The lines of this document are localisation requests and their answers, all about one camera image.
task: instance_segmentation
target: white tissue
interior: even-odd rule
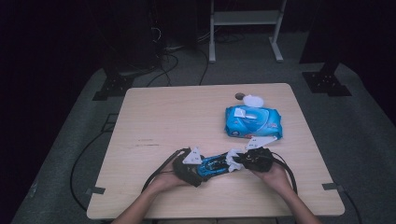
[[[225,160],[227,161],[227,164],[230,166],[228,167],[228,172],[232,172],[234,170],[241,170],[242,168],[245,168],[243,164],[233,160],[233,157],[239,157],[236,153],[244,153],[244,152],[242,151],[242,149],[232,148],[227,153]]]
[[[252,107],[264,106],[264,100],[260,96],[247,95],[243,98],[244,104]]]

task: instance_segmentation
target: human hand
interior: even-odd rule
[[[285,169],[277,163],[273,163],[268,172],[261,173],[252,170],[251,172],[277,193],[282,193],[285,190],[292,190]]]
[[[170,161],[161,170],[161,172],[154,177],[152,182],[148,185],[148,188],[154,189],[157,192],[163,192],[172,189],[177,186],[189,185],[184,180],[179,179],[173,171],[173,161]]]

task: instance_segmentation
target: cable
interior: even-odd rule
[[[201,51],[204,54],[205,60],[206,60],[205,70],[204,70],[204,73],[202,74],[201,80],[199,81],[199,84],[198,84],[199,86],[201,86],[202,85],[202,81],[204,80],[204,77],[205,77],[205,74],[206,74],[206,71],[207,71],[207,67],[209,66],[209,59],[207,58],[207,56],[206,56],[206,54],[204,53],[203,50],[201,50],[201,49],[198,49],[198,50]]]
[[[177,65],[178,65],[178,58],[175,56],[175,55],[172,55],[172,54],[166,54],[167,56],[171,56],[171,57],[173,57],[175,60],[176,60],[176,63],[170,68],[170,69],[168,69],[168,70],[166,70],[166,71],[163,71],[162,73],[160,73],[158,76],[156,76],[156,77],[154,77],[147,85],[146,85],[146,87],[149,87],[150,85],[151,85],[151,83],[153,82],[153,81],[155,81],[155,79],[157,79],[158,77],[161,77],[161,76],[163,76],[163,75],[167,75],[168,76],[168,72],[170,72],[170,71],[172,71]]]
[[[149,183],[151,183],[152,179],[154,179],[154,177],[158,174],[161,173],[161,170],[172,160],[174,159],[176,156],[178,156],[178,154],[180,154],[180,152],[186,152],[186,149],[179,149],[176,152],[174,152],[168,159],[166,159],[166,161],[160,166],[158,167],[158,169],[156,171],[154,171],[154,173],[152,173],[151,176],[148,177],[148,180],[146,181],[145,185],[142,188],[142,192],[145,191],[145,189],[149,186]]]
[[[282,161],[280,161],[280,160],[278,160],[278,159],[276,159],[276,158],[273,158],[273,161],[276,162],[277,164],[281,165],[283,168],[285,168],[285,170],[286,170],[286,171],[288,172],[288,174],[289,174],[289,177],[290,177],[290,180],[291,180],[291,185],[292,185],[292,187],[293,187],[293,190],[294,190],[294,192],[295,192],[296,194],[298,194],[298,193],[297,193],[296,179],[294,178],[294,174],[293,174],[293,172],[291,171],[291,169],[289,168],[289,166],[288,166],[286,163],[284,163],[284,162],[282,162]]]
[[[72,193],[73,199],[76,201],[76,203],[78,204],[78,206],[80,206],[84,211],[87,211],[87,208],[82,204],[82,202],[77,198],[76,193],[74,192],[74,188],[73,188],[73,175],[76,169],[76,166],[78,164],[79,159],[81,158],[81,156],[84,154],[84,152],[89,148],[89,146],[96,141],[96,139],[98,139],[100,136],[102,136],[102,134],[104,133],[109,133],[110,130],[112,130],[114,128],[115,125],[111,125],[109,128],[106,128],[97,134],[92,140],[91,142],[89,142],[83,149],[82,151],[79,153],[77,159],[75,160],[74,164],[73,164],[73,168],[70,174],[70,180],[69,180],[69,187],[70,187],[70,192]]]
[[[358,206],[356,206],[355,202],[352,200],[352,197],[350,197],[350,195],[347,193],[347,190],[344,189],[343,186],[337,184],[336,182],[334,182],[334,184],[337,186],[337,191],[343,192],[346,195],[346,197],[349,199],[350,203],[352,204],[353,208],[355,209],[355,213],[356,213],[356,216],[358,217],[358,221],[361,224],[362,223],[361,213],[359,212]]]
[[[278,157],[286,164],[285,160],[283,160],[283,158],[282,158],[281,156],[279,156],[279,154],[277,154],[277,153],[275,153],[275,152],[271,152],[271,153],[274,154],[274,155],[276,155],[276,156],[278,156]]]
[[[157,28],[157,27],[151,27],[151,31],[152,31],[152,30],[158,31],[158,38],[157,38],[157,40],[152,40],[152,41],[154,41],[154,43],[157,43],[157,42],[161,39],[162,32],[161,32],[161,30],[160,30],[159,28]]]
[[[165,69],[163,69],[163,64],[162,63],[160,63],[160,67],[161,67],[161,70],[163,70],[163,72],[165,73],[166,78],[168,79],[168,84],[166,86],[172,86],[171,78],[169,77],[168,72],[165,71]]]

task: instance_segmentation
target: white shelf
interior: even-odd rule
[[[268,11],[216,11],[214,25],[276,24],[279,10]]]

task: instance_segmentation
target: blue wet wipes package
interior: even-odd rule
[[[225,110],[225,131],[231,137],[282,137],[280,115],[275,109],[236,105]]]

